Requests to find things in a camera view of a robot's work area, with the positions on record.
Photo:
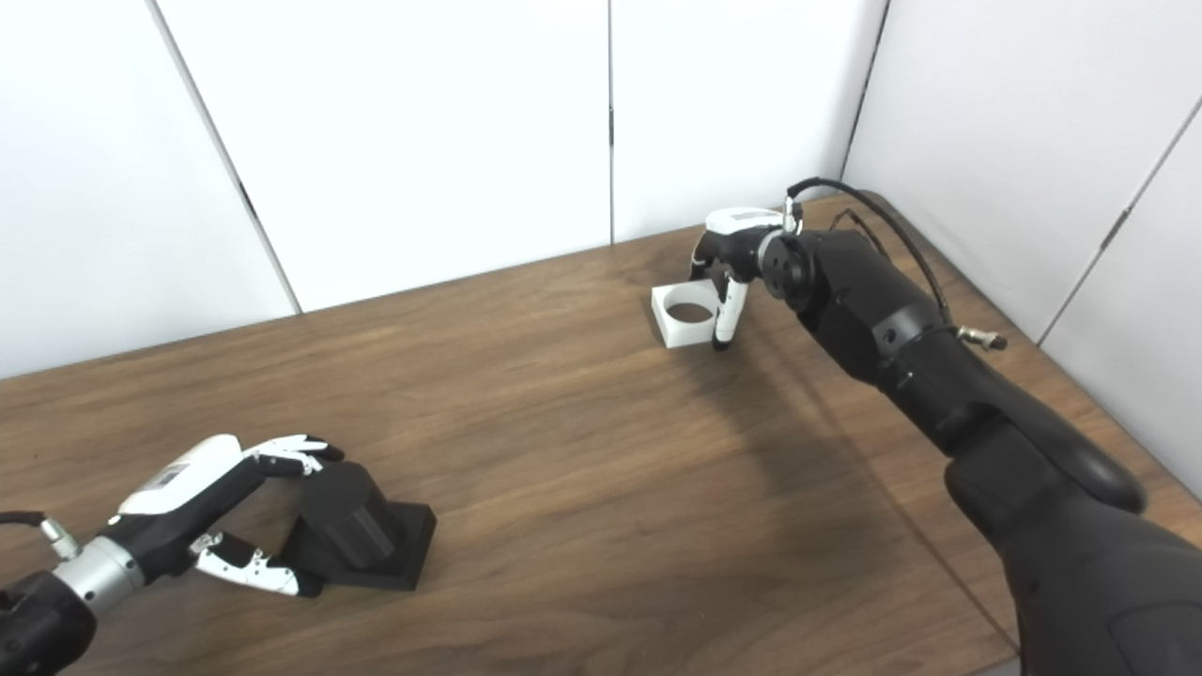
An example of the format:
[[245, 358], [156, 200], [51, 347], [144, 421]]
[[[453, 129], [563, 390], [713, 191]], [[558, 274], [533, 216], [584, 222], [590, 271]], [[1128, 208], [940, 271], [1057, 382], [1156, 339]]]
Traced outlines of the black and white left hand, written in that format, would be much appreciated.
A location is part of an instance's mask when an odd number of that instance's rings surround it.
[[319, 437], [291, 434], [252, 447], [233, 434], [198, 441], [117, 508], [102, 538], [123, 548], [143, 585], [189, 570], [281, 595], [316, 598], [325, 583], [213, 526], [269, 478], [313, 478], [343, 450]]

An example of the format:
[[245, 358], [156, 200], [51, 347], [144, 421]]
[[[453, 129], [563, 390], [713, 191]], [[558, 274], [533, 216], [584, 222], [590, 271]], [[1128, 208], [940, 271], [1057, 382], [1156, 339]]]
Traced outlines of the black and white right hand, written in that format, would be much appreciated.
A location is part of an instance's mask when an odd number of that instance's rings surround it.
[[704, 231], [690, 256], [688, 280], [700, 281], [715, 263], [726, 267], [710, 339], [714, 350], [724, 351], [731, 346], [746, 307], [748, 287], [761, 278], [764, 247], [781, 235], [784, 223], [780, 210], [767, 208], [724, 208], [706, 217]]

